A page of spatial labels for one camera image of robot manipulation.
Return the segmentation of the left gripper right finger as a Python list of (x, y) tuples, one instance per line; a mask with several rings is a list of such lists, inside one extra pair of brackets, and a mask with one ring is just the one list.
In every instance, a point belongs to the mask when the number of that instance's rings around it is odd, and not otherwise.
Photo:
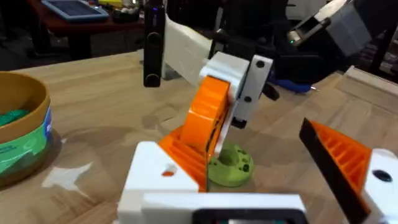
[(397, 223), (397, 156), (304, 119), (299, 138), (326, 180), (346, 223)]

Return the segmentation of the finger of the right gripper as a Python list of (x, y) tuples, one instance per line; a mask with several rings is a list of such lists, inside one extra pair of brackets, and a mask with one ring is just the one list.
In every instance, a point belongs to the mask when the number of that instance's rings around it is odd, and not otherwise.
[(237, 102), (248, 67), (248, 60), (218, 52), (199, 72), (199, 88), (180, 140), (203, 152), (206, 159), (221, 147), (221, 130)]

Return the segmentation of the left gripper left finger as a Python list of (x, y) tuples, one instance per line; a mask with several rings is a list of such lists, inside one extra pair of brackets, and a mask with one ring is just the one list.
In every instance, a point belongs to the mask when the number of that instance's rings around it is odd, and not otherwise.
[(193, 223), (197, 198), (207, 190), (207, 158), (179, 134), (137, 145), (118, 204), (120, 223)]

